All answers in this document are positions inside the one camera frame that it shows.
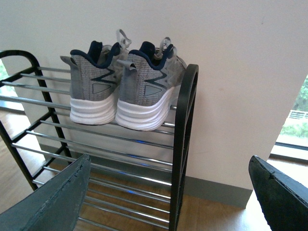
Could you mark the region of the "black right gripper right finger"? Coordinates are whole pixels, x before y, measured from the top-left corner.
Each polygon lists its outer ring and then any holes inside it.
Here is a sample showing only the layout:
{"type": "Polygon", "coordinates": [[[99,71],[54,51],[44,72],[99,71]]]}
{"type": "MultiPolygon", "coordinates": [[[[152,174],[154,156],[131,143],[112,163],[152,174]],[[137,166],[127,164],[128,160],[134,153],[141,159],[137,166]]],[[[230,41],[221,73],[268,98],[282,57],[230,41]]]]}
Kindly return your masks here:
{"type": "Polygon", "coordinates": [[[308,229],[308,189],[254,155],[248,171],[264,217],[273,231],[308,229]]]}

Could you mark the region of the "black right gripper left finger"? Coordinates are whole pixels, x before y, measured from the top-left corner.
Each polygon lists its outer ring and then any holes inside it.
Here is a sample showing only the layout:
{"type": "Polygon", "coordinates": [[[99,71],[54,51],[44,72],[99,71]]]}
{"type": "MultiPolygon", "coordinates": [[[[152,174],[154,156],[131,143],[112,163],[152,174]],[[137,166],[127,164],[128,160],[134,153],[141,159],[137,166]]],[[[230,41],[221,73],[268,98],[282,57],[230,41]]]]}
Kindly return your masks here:
{"type": "Polygon", "coordinates": [[[90,178],[90,156],[82,155],[24,200],[0,215],[2,231],[72,231],[90,178]]]}

